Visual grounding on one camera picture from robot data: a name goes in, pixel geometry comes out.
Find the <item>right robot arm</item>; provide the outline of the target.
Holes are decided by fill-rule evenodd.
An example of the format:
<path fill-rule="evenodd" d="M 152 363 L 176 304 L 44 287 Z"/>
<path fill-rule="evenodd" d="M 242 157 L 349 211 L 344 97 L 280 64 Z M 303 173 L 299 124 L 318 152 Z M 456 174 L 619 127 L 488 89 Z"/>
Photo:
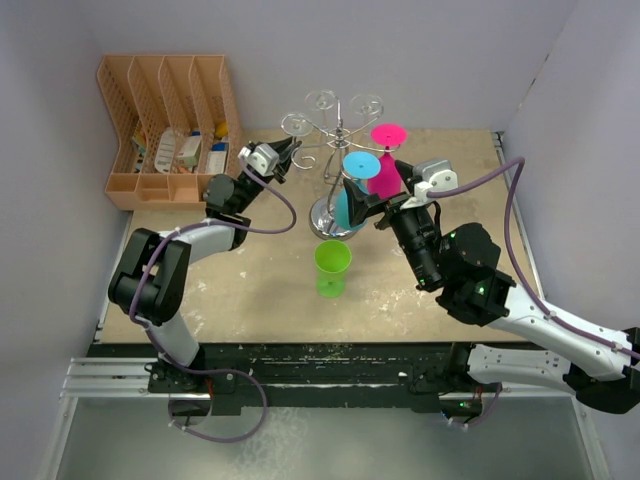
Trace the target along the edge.
<path fill-rule="evenodd" d="M 446 383 L 456 391 L 474 384 L 516 383 L 566 392 L 600 412 L 624 414 L 639 403 L 639 331 L 612 330 L 542 300 L 522 272 L 498 269 L 501 247 L 484 227 L 463 224 L 443 233 L 439 215 L 427 207 L 439 199 L 473 190 L 525 160 L 516 157 L 466 185 L 447 160 L 412 166 L 396 163 L 406 192 L 382 199 L 344 182 L 350 222 L 379 215 L 376 228 L 393 230 L 417 281 L 436 292 L 437 304 L 457 321 L 512 333 L 535 344 L 533 350 L 497 349 L 477 344 L 467 357 L 445 366 Z"/>

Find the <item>tall clear flute glass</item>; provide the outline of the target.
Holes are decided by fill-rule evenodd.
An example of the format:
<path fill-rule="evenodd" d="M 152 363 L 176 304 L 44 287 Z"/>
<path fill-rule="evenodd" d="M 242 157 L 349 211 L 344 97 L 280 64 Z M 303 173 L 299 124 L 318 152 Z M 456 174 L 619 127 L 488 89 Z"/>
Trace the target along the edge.
<path fill-rule="evenodd" d="M 300 148 L 301 139 L 313 132 L 314 124 L 306 114 L 291 112 L 281 120 L 281 129 L 286 135 L 286 152 L 294 156 Z"/>

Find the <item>pink plastic goblet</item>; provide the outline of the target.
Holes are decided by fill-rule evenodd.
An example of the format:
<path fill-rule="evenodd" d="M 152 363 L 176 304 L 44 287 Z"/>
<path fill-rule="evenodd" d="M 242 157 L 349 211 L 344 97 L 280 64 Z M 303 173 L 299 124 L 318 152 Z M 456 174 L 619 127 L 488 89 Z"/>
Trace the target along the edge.
<path fill-rule="evenodd" d="M 407 132 L 398 124 L 380 124 L 372 129 L 371 139 L 384 148 L 384 153 L 379 157 L 380 171 L 368 180 L 367 188 L 370 193 L 386 199 L 402 191 L 403 181 L 395 167 L 391 151 L 393 147 L 399 147 L 406 141 Z"/>

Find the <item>blue plastic goblet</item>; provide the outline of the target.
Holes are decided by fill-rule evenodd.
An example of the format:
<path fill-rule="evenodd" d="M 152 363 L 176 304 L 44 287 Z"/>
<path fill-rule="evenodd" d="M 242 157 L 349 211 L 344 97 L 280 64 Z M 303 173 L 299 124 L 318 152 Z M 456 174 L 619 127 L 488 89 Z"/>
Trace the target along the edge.
<path fill-rule="evenodd" d="M 351 224 L 349 195 L 354 192 L 355 187 L 358 187 L 364 195 L 368 195 L 369 191 L 363 181 L 375 177 L 380 172 L 381 165 L 378 158 L 372 153 L 355 151 L 346 155 L 342 166 L 344 173 L 347 175 L 345 180 L 351 182 L 352 188 L 343 186 L 339 191 L 334 202 L 333 217 L 340 229 L 358 231 L 366 224 L 366 221 L 359 224 Z"/>

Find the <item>green plastic goblet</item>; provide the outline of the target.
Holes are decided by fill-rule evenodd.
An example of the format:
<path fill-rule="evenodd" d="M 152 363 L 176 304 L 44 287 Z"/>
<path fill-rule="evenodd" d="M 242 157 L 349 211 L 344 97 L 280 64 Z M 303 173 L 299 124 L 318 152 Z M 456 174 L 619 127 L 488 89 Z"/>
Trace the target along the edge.
<path fill-rule="evenodd" d="M 351 250 L 339 240 L 326 240 L 316 247 L 316 290 L 321 296 L 336 298 L 343 293 L 351 261 Z"/>

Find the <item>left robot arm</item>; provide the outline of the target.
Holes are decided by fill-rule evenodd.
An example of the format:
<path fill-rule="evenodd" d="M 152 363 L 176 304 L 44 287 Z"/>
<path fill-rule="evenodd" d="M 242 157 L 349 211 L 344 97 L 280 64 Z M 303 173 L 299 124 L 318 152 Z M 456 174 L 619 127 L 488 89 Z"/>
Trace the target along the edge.
<path fill-rule="evenodd" d="M 301 141 L 250 142 L 238 154 L 241 173 L 213 176 L 205 189 L 205 218 L 157 232 L 136 229 L 130 236 L 108 287 L 109 301 L 140 326 L 160 360 L 173 365 L 171 381 L 184 392 L 206 378 L 203 348 L 189 331 L 180 309 L 189 267 L 240 247 L 249 233 L 283 234 L 297 223 L 293 204 L 270 182 L 282 184 Z M 262 191 L 278 198 L 291 214 L 280 228 L 256 228 L 243 215 Z"/>

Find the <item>clear wine glass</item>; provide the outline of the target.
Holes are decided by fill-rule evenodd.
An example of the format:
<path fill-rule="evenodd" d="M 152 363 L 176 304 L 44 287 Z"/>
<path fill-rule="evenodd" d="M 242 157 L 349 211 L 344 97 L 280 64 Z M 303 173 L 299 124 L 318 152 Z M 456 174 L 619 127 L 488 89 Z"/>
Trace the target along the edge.
<path fill-rule="evenodd" d="M 305 103 L 312 112 L 320 115 L 320 131 L 328 140 L 340 124 L 340 100 L 332 90 L 316 90 L 305 97 Z"/>
<path fill-rule="evenodd" d="M 362 118 L 362 125 L 357 132 L 367 131 L 384 114 L 382 99 L 375 94 L 355 95 L 349 102 L 349 108 Z"/>

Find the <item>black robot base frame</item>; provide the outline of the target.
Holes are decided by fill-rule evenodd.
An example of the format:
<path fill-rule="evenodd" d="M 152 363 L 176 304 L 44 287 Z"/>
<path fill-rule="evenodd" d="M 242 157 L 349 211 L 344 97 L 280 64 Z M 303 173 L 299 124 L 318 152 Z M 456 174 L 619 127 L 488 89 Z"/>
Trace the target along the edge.
<path fill-rule="evenodd" d="M 452 409 L 473 414 L 498 389 L 468 374 L 468 342 L 204 343 L 181 371 L 149 344 L 92 345 L 91 358 L 141 361 L 152 394 L 203 396 L 218 415 L 245 407 Z"/>

